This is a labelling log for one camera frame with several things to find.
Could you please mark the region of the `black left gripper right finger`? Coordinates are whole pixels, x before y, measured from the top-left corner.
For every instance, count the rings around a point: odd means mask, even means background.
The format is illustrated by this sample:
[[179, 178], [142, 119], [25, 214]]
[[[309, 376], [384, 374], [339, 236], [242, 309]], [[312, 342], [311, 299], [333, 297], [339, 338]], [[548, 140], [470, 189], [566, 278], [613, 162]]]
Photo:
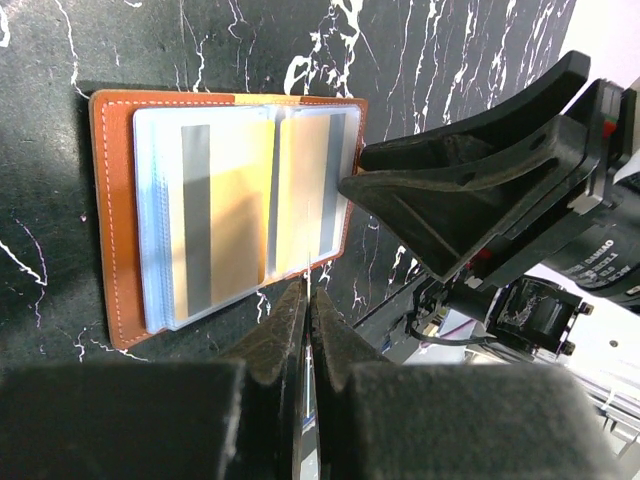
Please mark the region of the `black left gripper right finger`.
[[591, 403], [563, 368], [402, 365], [310, 299], [324, 479], [616, 479]]

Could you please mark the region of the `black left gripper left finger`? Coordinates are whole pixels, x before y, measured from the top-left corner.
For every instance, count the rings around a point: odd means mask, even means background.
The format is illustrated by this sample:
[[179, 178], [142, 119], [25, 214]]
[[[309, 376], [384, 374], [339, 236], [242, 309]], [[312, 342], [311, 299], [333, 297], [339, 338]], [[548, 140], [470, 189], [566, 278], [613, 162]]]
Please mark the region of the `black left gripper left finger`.
[[203, 363], [23, 368], [1, 383], [5, 479], [295, 479], [306, 284]]

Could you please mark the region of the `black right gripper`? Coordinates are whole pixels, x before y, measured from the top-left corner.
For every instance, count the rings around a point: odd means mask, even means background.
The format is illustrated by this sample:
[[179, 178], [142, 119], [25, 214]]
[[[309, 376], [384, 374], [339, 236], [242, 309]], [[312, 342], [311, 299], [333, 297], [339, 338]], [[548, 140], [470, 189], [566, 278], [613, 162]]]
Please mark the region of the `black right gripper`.
[[588, 82], [590, 66], [570, 51], [494, 107], [367, 145], [366, 172], [343, 179], [340, 193], [437, 280], [502, 286], [543, 264], [637, 309], [638, 179], [614, 178], [630, 156], [635, 97]]

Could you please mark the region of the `beige card grey stripe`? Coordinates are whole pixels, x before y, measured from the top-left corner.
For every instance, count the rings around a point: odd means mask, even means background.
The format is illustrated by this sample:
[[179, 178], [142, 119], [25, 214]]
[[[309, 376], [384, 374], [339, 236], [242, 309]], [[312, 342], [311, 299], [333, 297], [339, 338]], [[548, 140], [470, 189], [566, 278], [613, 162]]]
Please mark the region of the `beige card grey stripe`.
[[344, 110], [315, 110], [281, 122], [275, 266], [283, 274], [339, 251], [346, 120]]

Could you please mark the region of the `brown leather card holder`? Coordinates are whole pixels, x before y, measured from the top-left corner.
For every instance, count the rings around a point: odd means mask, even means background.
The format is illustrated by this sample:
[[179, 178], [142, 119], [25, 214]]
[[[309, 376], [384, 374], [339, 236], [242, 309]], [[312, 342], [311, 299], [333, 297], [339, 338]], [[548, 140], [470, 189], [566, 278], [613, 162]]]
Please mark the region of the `brown leather card holder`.
[[[343, 166], [337, 182], [343, 202], [339, 251], [304, 269], [276, 269], [280, 125], [293, 112], [342, 111], [347, 115]], [[363, 148], [367, 103], [358, 98], [103, 89], [89, 101], [99, 217], [101, 262], [109, 337], [127, 349], [164, 331], [176, 331], [256, 293], [332, 261], [344, 250], [351, 207], [339, 192], [354, 174]], [[173, 280], [169, 190], [182, 172], [180, 130], [224, 120], [270, 119], [275, 123], [266, 274], [255, 289], [177, 325]]]

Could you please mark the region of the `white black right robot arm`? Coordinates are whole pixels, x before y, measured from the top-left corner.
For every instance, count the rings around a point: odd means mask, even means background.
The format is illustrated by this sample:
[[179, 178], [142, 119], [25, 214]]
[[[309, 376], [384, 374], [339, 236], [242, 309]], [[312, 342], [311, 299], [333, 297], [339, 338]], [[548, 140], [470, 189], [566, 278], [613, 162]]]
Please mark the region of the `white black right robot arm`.
[[357, 323], [383, 352], [570, 356], [588, 296], [639, 310], [639, 90], [566, 53], [511, 99], [367, 146], [340, 192], [422, 273]]

